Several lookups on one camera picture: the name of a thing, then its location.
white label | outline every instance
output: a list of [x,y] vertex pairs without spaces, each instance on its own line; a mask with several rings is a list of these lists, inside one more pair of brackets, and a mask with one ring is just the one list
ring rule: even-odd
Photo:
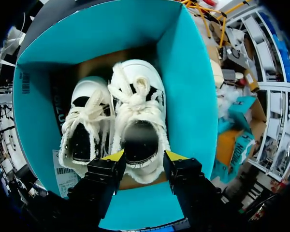
[[53,150],[53,162],[58,189],[61,197],[68,196],[68,188],[74,187],[78,182],[78,176],[72,169],[64,168],[59,164],[58,150]]
[[252,76],[250,75],[250,73],[248,73],[246,75],[246,79],[247,79],[247,81],[248,81],[249,84],[253,83],[253,79],[252,79]]

barcode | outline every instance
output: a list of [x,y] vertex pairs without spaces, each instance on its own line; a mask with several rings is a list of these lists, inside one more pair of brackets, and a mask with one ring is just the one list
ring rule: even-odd
[[28,94],[30,93],[30,76],[28,73],[23,73],[22,75],[22,93]]
[[68,169],[68,168],[56,168],[56,170],[57,170],[58,175],[72,172],[72,169]]

plastic bag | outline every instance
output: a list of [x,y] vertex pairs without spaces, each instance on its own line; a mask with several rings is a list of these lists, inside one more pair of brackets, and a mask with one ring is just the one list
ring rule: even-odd
[[216,89],[218,103],[218,118],[228,118],[229,107],[243,95],[243,91],[234,86],[223,85],[220,89]]

box lid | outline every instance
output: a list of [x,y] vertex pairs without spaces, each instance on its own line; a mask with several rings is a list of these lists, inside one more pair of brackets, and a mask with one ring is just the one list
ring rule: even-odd
[[[251,109],[252,120],[247,121],[245,114]],[[241,125],[243,129],[248,132],[252,132],[251,123],[254,121],[255,125],[257,122],[266,122],[266,116],[262,109],[259,100],[254,96],[244,96],[238,97],[236,102],[234,102],[229,108],[229,115],[234,119],[235,123]]]

barcode label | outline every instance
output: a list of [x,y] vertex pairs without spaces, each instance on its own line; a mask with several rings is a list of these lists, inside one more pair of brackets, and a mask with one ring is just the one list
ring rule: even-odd
[[252,76],[250,75],[250,73],[248,73],[246,75],[246,79],[247,79],[247,81],[248,81],[249,84],[253,83],[253,79],[252,79]]
[[30,93],[30,75],[28,73],[22,74],[22,93]]
[[73,170],[68,168],[57,168],[57,174],[71,173]]
[[59,164],[59,151],[53,150],[54,172],[57,180],[58,190],[61,197],[68,196],[68,189],[74,187],[78,182],[75,171],[62,167]]

